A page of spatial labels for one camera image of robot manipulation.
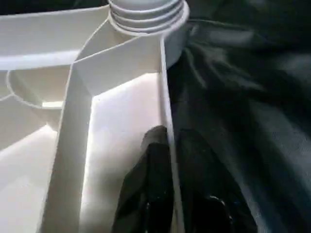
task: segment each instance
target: plastic container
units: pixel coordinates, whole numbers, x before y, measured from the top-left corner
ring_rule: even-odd
[[[157,125],[180,203],[166,69],[183,47],[183,7],[183,21],[148,36],[116,30],[108,6],[0,17],[0,232],[109,232]]]

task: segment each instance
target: black fabric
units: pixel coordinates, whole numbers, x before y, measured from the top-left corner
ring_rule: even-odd
[[[311,2],[188,2],[188,44],[168,70],[176,138],[202,135],[258,232],[311,232]]]
[[[205,139],[182,130],[177,149],[186,232],[256,233],[239,185]]]

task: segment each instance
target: compartment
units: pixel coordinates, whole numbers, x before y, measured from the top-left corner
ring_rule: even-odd
[[[13,96],[0,101],[0,151],[35,132],[46,121]]]
[[[158,36],[76,62],[41,232],[110,232],[144,134],[165,125]]]
[[[0,70],[72,64],[109,7],[0,17]]]
[[[70,66],[11,71],[8,85],[29,106],[60,109],[65,97]]]
[[[55,156],[56,132],[44,123],[37,127],[35,118],[31,120],[25,118],[20,124],[16,123],[16,128],[20,126],[23,133],[27,129],[32,132],[20,135],[19,141],[9,143],[4,149],[3,140],[7,141],[10,135],[3,133],[3,127],[11,124],[1,122],[0,125],[0,232],[3,233],[35,233],[44,207]],[[19,131],[11,130],[8,133],[13,133],[16,139]]]

